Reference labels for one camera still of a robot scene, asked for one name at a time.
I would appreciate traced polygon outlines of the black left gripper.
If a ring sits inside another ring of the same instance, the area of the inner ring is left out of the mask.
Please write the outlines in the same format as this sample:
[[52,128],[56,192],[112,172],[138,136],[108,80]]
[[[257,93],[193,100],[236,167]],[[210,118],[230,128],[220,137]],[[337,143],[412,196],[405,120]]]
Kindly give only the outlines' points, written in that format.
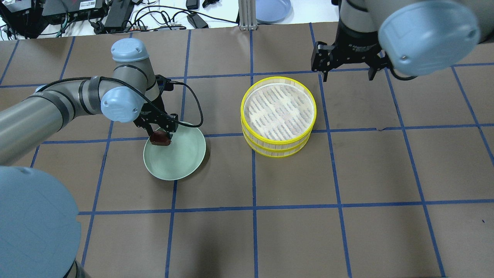
[[152,100],[152,104],[159,108],[159,110],[162,111],[164,115],[154,109],[154,107],[148,104],[148,102],[145,102],[143,104],[143,107],[141,108],[139,116],[134,120],[134,125],[136,125],[136,127],[138,128],[145,129],[148,137],[152,139],[155,137],[155,131],[151,125],[157,124],[165,131],[165,144],[170,145],[172,143],[173,134],[178,128],[178,123],[175,123],[173,121],[178,119],[178,114],[168,114],[165,111],[162,94],[164,91],[172,91],[174,89],[174,86],[173,84],[171,84],[171,79],[165,77],[156,77],[154,87],[159,89],[159,94],[154,100]]

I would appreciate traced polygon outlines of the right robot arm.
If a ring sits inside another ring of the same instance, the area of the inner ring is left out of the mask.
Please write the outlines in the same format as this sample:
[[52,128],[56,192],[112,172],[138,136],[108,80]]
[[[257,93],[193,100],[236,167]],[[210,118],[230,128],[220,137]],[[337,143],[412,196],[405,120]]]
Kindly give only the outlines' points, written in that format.
[[493,42],[492,0],[333,0],[333,44],[316,42],[311,70],[368,65],[368,78],[389,69],[401,81],[443,70],[479,44]]

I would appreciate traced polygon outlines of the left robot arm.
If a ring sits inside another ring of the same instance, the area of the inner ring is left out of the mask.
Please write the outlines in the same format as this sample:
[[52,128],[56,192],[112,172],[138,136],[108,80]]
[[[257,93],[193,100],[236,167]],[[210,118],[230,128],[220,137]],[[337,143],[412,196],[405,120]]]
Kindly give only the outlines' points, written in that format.
[[108,77],[53,81],[1,112],[1,277],[78,278],[79,209],[50,174],[14,166],[20,157],[77,117],[102,114],[134,122],[152,144],[167,146],[180,121],[159,98],[169,81],[155,75],[145,44],[128,37],[111,47]]

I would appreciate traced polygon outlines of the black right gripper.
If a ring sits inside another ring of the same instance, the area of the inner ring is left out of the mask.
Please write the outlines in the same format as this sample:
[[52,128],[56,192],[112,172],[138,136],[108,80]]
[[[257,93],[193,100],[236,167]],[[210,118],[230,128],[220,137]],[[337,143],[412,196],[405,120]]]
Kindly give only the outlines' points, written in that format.
[[368,80],[374,80],[377,72],[390,68],[387,56],[380,57],[382,47],[378,42],[377,31],[359,32],[339,23],[333,44],[317,41],[311,55],[311,70],[321,72],[323,82],[328,73],[344,64],[368,65]]

